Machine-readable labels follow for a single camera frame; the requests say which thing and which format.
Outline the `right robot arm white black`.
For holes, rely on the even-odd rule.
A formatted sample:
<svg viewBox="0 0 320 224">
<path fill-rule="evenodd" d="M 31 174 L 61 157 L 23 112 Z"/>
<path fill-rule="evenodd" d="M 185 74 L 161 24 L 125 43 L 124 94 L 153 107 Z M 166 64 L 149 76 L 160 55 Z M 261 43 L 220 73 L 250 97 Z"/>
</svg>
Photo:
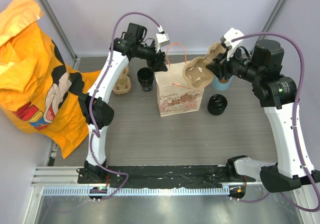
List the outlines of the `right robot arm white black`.
<svg viewBox="0 0 320 224">
<path fill-rule="evenodd" d="M 207 65 L 218 79 L 232 76 L 246 80 L 270 122 L 277 150 L 277 163 L 266 163 L 247 156 L 228 160 L 226 176 L 238 181 L 243 175 L 260 180 L 271 193 L 285 192 L 319 182 L 319 171 L 309 159 L 300 126 L 299 105 L 295 104 L 295 81 L 282 75 L 284 50 L 274 40 L 256 42 L 249 55 L 241 41 L 230 44 Z"/>
</svg>

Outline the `paper bag with orange handles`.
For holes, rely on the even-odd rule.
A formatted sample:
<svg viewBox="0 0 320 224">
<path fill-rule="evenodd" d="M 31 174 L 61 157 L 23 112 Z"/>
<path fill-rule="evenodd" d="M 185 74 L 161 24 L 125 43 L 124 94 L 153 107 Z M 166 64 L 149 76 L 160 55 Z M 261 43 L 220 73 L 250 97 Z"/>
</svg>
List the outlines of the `paper bag with orange handles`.
<svg viewBox="0 0 320 224">
<path fill-rule="evenodd" d="M 161 117 L 198 111 L 204 90 L 191 89 L 183 78 L 187 55 L 180 63 L 167 62 L 166 72 L 156 72 L 157 104 Z"/>
</svg>

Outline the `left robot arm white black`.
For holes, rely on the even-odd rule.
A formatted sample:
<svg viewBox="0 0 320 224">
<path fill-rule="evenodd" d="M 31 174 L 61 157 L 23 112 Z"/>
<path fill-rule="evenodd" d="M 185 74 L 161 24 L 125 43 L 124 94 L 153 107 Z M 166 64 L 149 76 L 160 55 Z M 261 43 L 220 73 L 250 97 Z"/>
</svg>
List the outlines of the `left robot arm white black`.
<svg viewBox="0 0 320 224">
<path fill-rule="evenodd" d="M 108 58 L 96 81 L 87 93 L 78 96 L 82 114 L 89 131 L 89 149 L 84 166 L 77 170 L 78 183 L 102 183 L 106 170 L 106 133 L 114 118 L 114 110 L 109 106 L 109 98 L 118 78 L 133 58 L 146 60 L 147 66 L 138 72 L 141 85 L 152 87 L 155 72 L 166 72 L 165 52 L 161 47 L 168 45 L 170 39 L 162 26 L 150 45 L 144 43 L 147 29 L 130 23 L 120 38 L 113 38 Z"/>
</svg>

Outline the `black coffee cup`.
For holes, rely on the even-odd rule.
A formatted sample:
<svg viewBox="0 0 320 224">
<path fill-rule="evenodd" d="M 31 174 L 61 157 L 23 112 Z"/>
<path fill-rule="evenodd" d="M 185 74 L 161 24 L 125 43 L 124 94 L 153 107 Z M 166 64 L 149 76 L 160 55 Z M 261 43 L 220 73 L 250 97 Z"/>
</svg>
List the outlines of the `black coffee cup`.
<svg viewBox="0 0 320 224">
<path fill-rule="evenodd" d="M 144 91 L 151 91 L 153 88 L 154 73 L 148 67 L 138 70 L 137 79 Z"/>
</svg>

